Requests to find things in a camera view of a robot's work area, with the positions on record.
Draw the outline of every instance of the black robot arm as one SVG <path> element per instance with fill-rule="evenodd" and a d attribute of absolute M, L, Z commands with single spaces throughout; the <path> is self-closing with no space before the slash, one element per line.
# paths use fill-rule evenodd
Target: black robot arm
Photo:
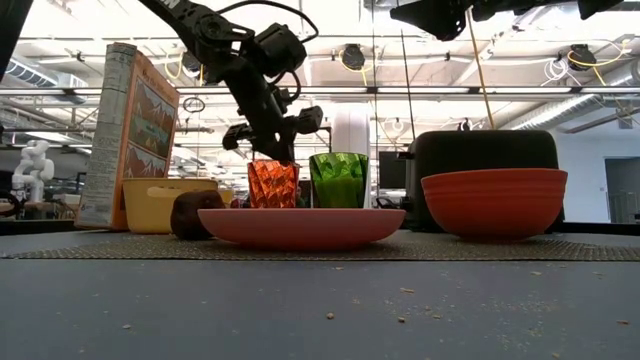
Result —
<path fill-rule="evenodd" d="M 204 66 L 207 83 L 225 82 L 238 103 L 238 114 L 249 122 L 227 131 L 224 148 L 233 150 L 239 140 L 249 140 L 255 151 L 275 160 L 295 160 L 296 134 L 317 131 L 322 110 L 314 106 L 303 109 L 299 116 L 285 117 L 287 106 L 297 96 L 265 80 L 265 76 L 280 79 L 304 62 L 307 53 L 295 34 L 286 25 L 273 24 L 255 35 L 188 0 L 139 1 L 175 30 L 189 54 Z M 236 42 L 239 50 L 232 46 Z"/>
<path fill-rule="evenodd" d="M 605 11 L 623 0 L 575 0 L 582 20 Z M 488 20 L 497 12 L 513 11 L 522 15 L 536 6 L 555 5 L 569 0 L 418 0 L 391 9 L 391 18 L 422 29 L 441 41 L 458 37 L 467 26 L 465 11 L 473 6 L 473 20 Z"/>

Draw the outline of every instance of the yellow bowl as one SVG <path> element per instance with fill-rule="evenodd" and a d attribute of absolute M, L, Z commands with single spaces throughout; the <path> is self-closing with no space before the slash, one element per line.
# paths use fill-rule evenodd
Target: yellow bowl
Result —
<path fill-rule="evenodd" d="M 189 191 L 217 190 L 218 182 L 204 179 L 131 178 L 124 179 L 122 186 L 129 230 L 136 234 L 169 234 L 175 199 Z M 233 197 L 233 193 L 226 195 L 226 191 L 220 193 L 225 203 L 226 196 Z"/>

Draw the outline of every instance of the plate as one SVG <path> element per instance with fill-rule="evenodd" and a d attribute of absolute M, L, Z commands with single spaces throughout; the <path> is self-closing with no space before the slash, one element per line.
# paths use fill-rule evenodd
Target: plate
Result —
<path fill-rule="evenodd" d="M 217 238 L 285 251 L 348 250 L 393 234 L 404 210 L 201 209 L 204 227 Z"/>

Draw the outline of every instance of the desk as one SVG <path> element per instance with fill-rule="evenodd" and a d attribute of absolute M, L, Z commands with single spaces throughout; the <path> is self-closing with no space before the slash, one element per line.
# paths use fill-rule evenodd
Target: desk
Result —
<path fill-rule="evenodd" d="M 59 211 L 61 212 L 61 215 L 63 215 L 61 218 L 73 218 L 73 213 L 78 211 L 78 204 L 61 205 L 58 203 L 49 202 L 26 202 L 23 206 L 26 211 Z M 11 209 L 13 209 L 13 205 L 8 203 L 0 203 L 0 212 L 9 211 Z"/>
<path fill-rule="evenodd" d="M 116 239 L 8 236 L 0 253 Z M 637 359 L 639 275 L 606 262 L 0 260 L 0 358 Z"/>

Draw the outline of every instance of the green glass cup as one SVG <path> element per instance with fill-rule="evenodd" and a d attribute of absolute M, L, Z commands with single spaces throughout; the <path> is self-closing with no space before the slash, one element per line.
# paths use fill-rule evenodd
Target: green glass cup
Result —
<path fill-rule="evenodd" d="M 318 154 L 309 158 L 314 207 L 362 208 L 367 191 L 369 157 L 354 153 Z"/>

